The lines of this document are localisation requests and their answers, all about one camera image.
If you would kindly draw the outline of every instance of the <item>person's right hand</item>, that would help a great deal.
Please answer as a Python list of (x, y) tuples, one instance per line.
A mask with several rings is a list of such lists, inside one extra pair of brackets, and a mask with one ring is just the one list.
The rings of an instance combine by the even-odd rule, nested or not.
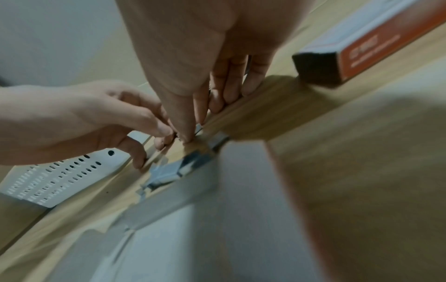
[(312, 3), (117, 0), (147, 80), (185, 142), (208, 109), (220, 112), (260, 85), (276, 50)]

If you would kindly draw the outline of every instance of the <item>red and white box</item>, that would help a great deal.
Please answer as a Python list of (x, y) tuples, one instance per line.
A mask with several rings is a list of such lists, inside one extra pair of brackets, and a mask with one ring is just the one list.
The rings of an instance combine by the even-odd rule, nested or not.
[(372, 0), (293, 55), (302, 80), (340, 84), (446, 21), (446, 0)]

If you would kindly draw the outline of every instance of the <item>person's left hand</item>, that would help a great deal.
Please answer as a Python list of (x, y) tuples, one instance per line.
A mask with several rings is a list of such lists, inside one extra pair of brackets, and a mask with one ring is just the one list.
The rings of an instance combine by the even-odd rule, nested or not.
[(132, 130), (155, 137), (157, 148), (174, 132), (157, 97), (120, 81), (68, 87), (0, 88), (0, 164), (42, 164), (117, 148), (140, 168), (146, 159)]

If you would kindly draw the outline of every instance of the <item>cardboard box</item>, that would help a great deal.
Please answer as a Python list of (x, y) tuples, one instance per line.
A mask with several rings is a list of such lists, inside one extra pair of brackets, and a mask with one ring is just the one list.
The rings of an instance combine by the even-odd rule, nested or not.
[(302, 80), (336, 85), (446, 20), (446, 0), (372, 0), (293, 55)]

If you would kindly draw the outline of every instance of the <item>wood grain surface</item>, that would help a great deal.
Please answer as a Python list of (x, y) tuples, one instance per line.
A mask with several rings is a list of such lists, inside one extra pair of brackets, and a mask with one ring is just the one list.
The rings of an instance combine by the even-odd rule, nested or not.
[[(331, 155), (323, 147), (313, 147), (311, 150), (318, 158), (312, 163), (310, 158), (302, 159), (305, 151), (298, 142), (294, 146), (300, 138), (298, 127), (301, 125), (446, 55), (446, 26), (443, 25), (336, 89), (309, 86), (296, 79), (291, 55), (365, 2), (328, 0), (314, 10), (296, 37), (278, 52), (261, 87), (250, 97), (210, 117), (204, 133), (223, 130), (234, 139), (270, 140), (346, 281), (420, 281), (420, 277), (425, 277), (424, 281), (436, 281), (438, 275), (445, 276), (442, 265), (434, 267), (434, 261), (420, 259), (417, 254), (426, 257), (432, 251), (437, 259), (443, 254), (441, 237), (435, 233), (429, 241), (432, 229), (427, 226), (427, 223), (437, 223), (428, 220), (441, 213), (438, 209), (439, 199), (444, 198), (441, 192), (420, 196), (420, 205), (414, 202), (417, 197), (405, 195), (404, 189), (387, 189), (386, 185), (391, 184), (375, 190), (362, 187), (347, 193), (335, 183), (329, 185), (329, 181), (335, 176), (337, 180), (342, 178), (344, 170), (347, 176), (353, 175), (357, 162), (346, 159), (349, 155)], [(162, 154), (169, 161), (175, 161), (196, 146), (200, 144), (183, 147), (176, 141)], [(351, 146), (356, 153), (367, 152), (361, 144)], [(153, 150), (150, 141), (147, 149)], [(386, 152), (372, 150), (368, 157)], [(325, 171), (333, 168), (329, 161), (335, 157), (342, 160), (342, 166), (325, 175)], [(380, 157), (377, 164), (383, 161), (385, 158)], [(127, 166), (119, 174), (56, 207), (0, 256), (0, 281), (43, 281), (83, 228), (99, 219), (110, 220), (136, 203), (135, 190), (146, 178), (146, 172)], [(398, 185), (401, 187), (410, 181), (408, 178)], [(408, 210), (408, 216), (399, 213), (401, 210)], [(416, 216), (416, 223), (426, 221), (426, 224), (416, 229), (410, 225), (412, 216)], [(423, 228), (426, 233), (420, 231), (420, 236), (414, 235)]]

